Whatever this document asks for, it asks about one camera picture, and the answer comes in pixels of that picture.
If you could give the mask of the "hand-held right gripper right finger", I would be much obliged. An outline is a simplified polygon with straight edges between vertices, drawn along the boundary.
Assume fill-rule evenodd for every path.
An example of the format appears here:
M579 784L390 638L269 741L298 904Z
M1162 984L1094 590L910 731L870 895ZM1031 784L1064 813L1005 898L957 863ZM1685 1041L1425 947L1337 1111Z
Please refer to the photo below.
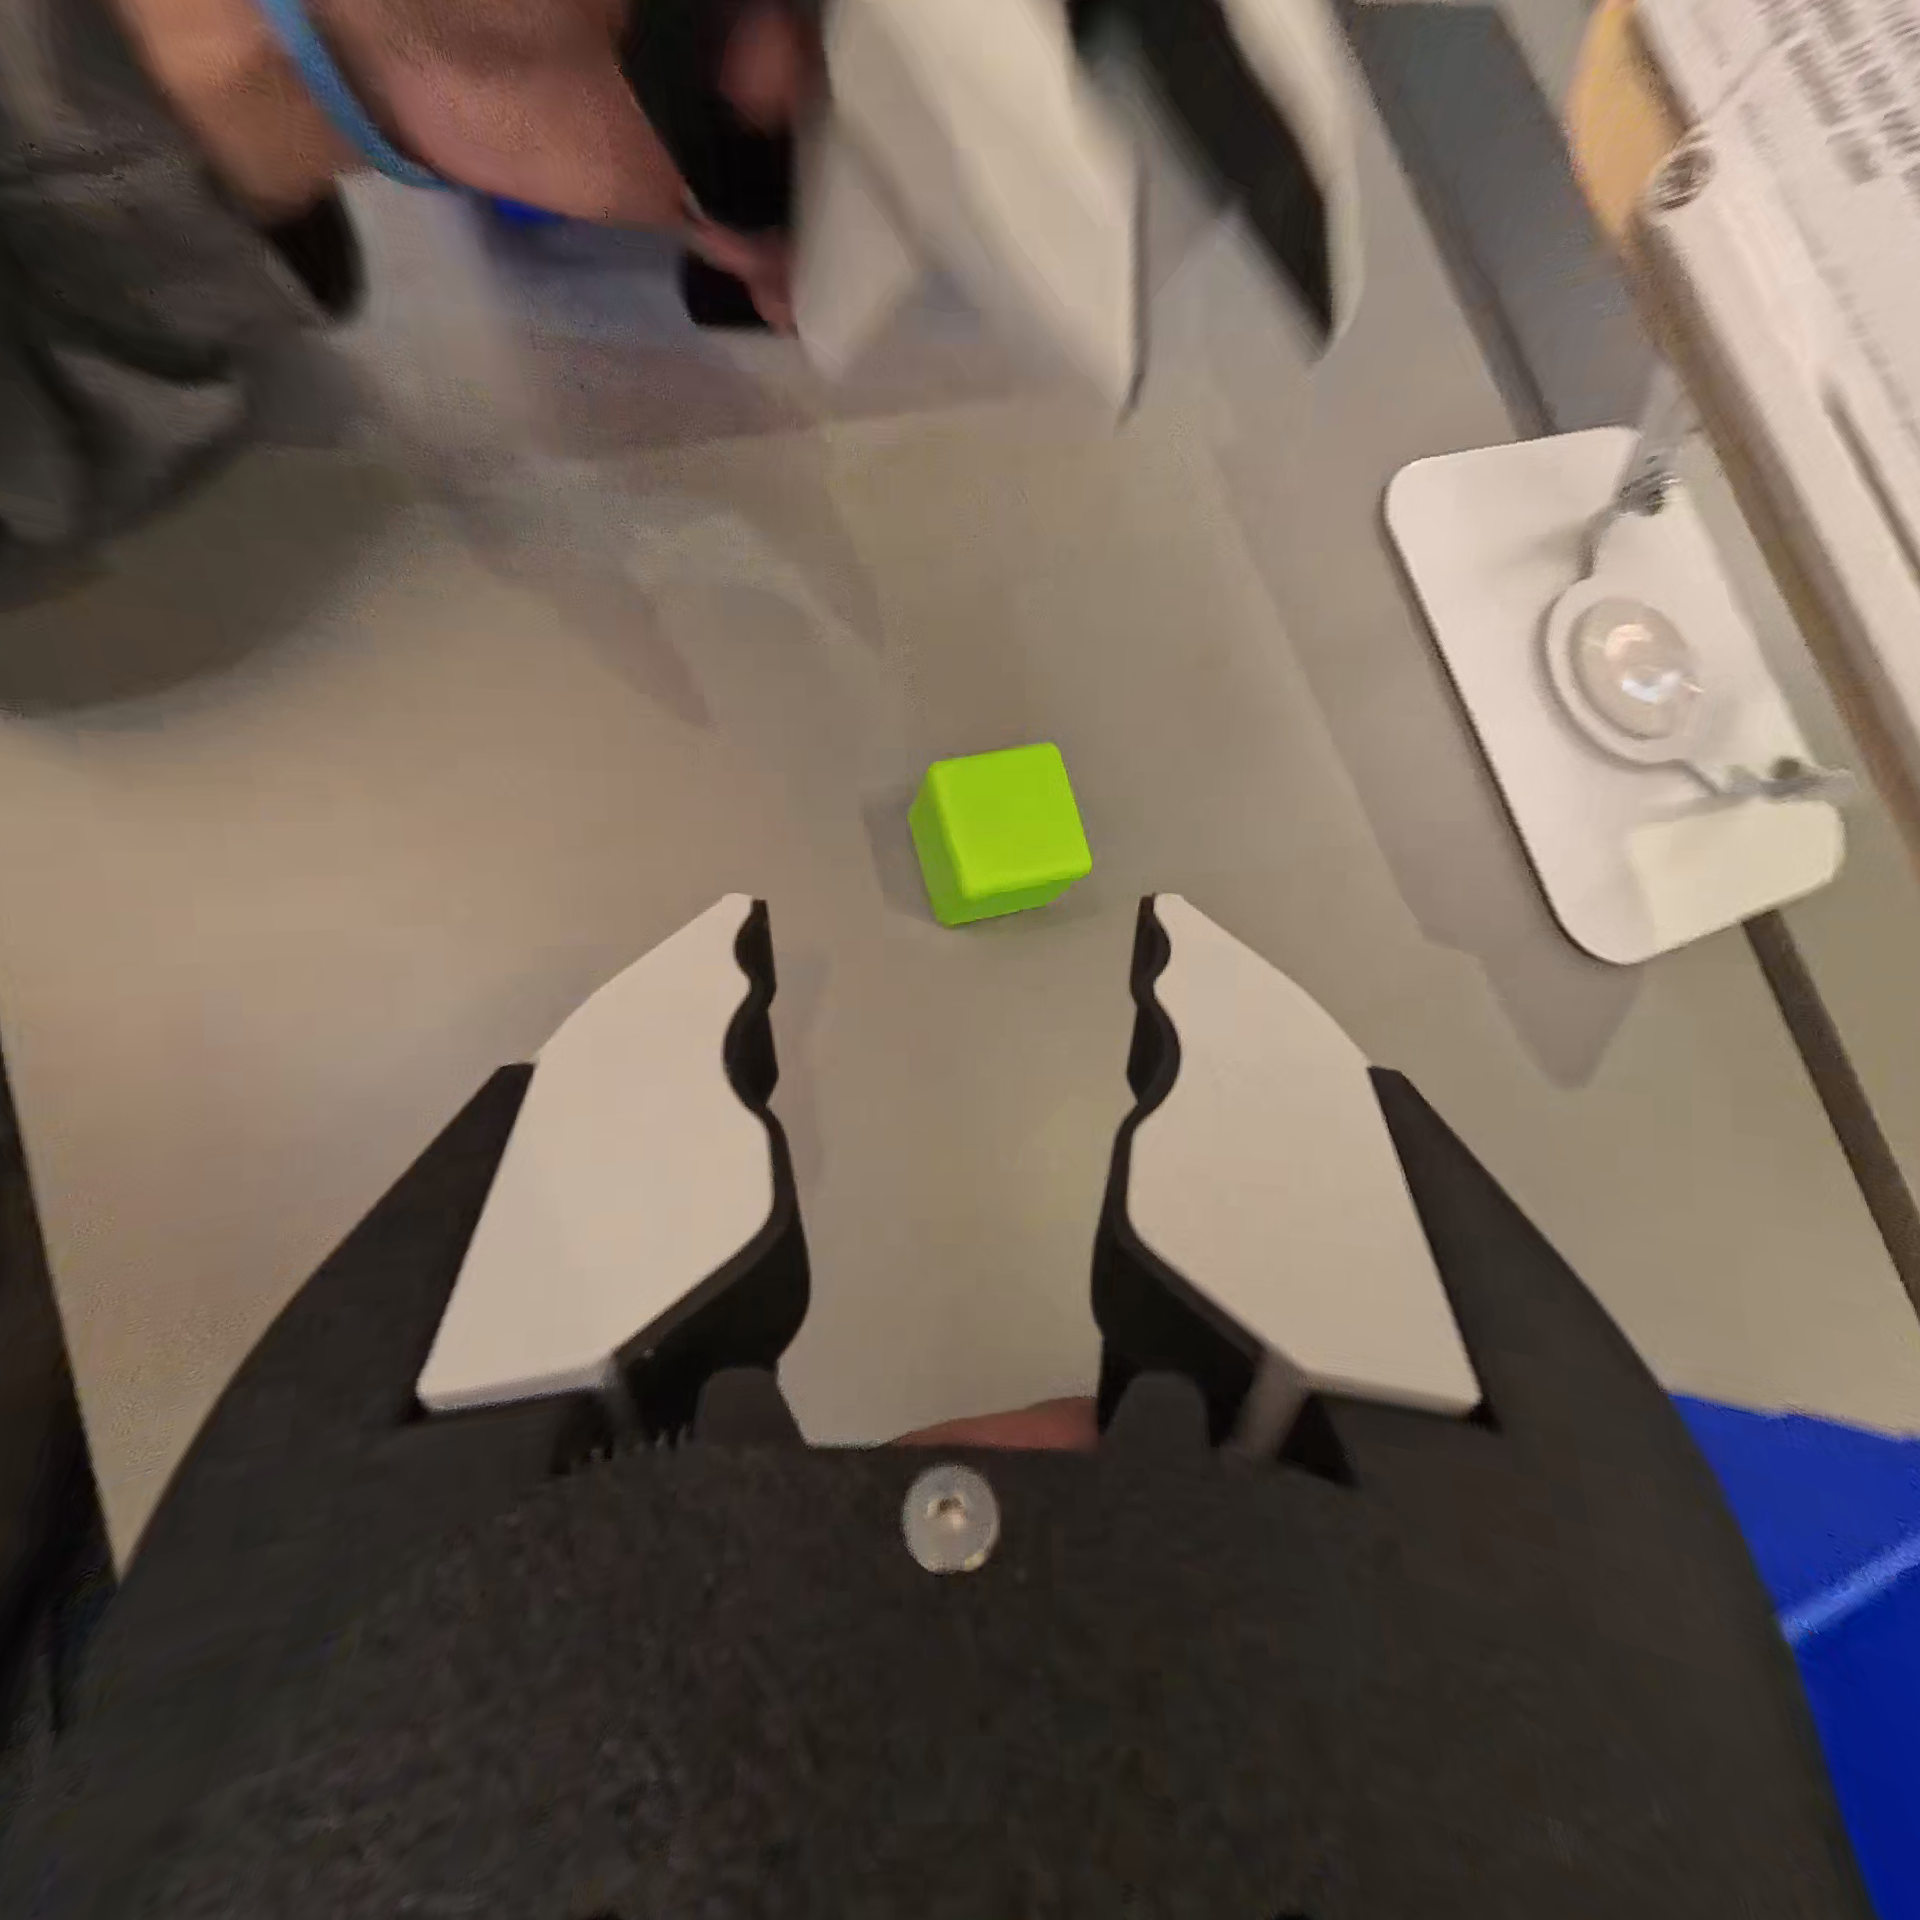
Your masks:
M1095 1225L1099 1414L1181 1376L1209 1421L1315 1397L1439 1418L1482 1402L1368 1055L1184 896L1145 896L1133 1111Z

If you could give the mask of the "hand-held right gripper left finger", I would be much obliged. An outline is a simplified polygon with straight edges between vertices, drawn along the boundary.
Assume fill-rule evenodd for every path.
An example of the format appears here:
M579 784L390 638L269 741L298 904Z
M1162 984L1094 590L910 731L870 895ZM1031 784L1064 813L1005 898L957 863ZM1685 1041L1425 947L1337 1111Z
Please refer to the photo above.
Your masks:
M776 1373L810 1254L781 1082L766 901L720 896L541 1047L416 1382L471 1414L622 1391L688 1421Z

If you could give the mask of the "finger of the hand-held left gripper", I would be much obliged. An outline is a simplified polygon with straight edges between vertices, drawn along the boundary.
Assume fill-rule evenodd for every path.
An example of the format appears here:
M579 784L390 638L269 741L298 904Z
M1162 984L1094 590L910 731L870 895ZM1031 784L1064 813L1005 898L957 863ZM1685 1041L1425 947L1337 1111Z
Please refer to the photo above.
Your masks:
M849 377L943 279L1126 417L1145 373L1143 177L1066 9L840 3L821 37L797 227L810 366Z
M1313 361L1358 309L1353 62L1336 5L1085 3L1080 59L1137 143L1154 302L1219 230Z

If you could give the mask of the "green cube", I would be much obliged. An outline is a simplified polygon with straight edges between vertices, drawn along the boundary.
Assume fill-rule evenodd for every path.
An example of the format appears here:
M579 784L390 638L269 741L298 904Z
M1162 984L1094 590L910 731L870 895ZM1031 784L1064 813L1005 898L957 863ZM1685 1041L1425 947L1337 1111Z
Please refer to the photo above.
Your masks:
M905 818L928 912L945 929L1055 906L1094 874L1053 741L933 762Z

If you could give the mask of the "person's left forearm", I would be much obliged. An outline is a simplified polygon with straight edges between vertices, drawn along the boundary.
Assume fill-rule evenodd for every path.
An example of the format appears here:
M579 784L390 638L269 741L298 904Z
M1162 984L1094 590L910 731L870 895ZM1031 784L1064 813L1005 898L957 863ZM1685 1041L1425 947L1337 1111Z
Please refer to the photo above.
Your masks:
M171 507L247 434L273 352L365 291L341 195L264 225L110 5L6 5L6 578Z

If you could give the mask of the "grey desk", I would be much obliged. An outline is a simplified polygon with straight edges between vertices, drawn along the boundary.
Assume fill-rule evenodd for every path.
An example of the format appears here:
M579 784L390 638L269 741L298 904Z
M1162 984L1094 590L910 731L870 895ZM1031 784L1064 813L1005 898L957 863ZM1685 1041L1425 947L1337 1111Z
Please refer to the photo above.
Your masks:
M1408 1075L1670 1387L1917 1432L1785 919L1576 949L1408 594L1385 488L1514 422L1357 64L1352 330L1313 361L1219 230L1111 417L945 283L853 381L667 335L683 242L365 171L255 5L110 7L367 273L171 507L6 578L6 1070L125 1559L416 1153L720 896L771 912L817 1442L1091 1393L1157 895ZM927 769L1041 741L1094 874L941 926Z

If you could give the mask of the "person's left hand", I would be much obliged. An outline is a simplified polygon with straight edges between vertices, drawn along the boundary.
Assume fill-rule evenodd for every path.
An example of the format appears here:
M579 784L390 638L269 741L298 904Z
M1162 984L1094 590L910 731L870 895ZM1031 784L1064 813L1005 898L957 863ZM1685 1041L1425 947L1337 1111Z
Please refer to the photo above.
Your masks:
M622 75L627 3L330 5L390 139L454 186L687 238L681 182Z

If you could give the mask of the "blue wristband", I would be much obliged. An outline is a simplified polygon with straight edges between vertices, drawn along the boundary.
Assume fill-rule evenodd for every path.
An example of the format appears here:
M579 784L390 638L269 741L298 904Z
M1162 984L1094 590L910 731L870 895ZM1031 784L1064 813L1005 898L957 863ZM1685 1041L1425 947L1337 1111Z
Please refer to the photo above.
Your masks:
M305 93L349 152L374 174L415 191L451 193L451 184L397 147L349 80L306 3L255 3Z

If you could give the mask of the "printed instruction sheet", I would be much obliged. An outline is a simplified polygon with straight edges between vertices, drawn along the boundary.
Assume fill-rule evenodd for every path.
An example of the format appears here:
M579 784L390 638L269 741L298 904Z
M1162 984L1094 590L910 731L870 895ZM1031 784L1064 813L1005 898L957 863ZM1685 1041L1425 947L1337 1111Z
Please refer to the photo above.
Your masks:
M1723 150L1857 431L1917 467L1919 5L1646 3L1640 29Z

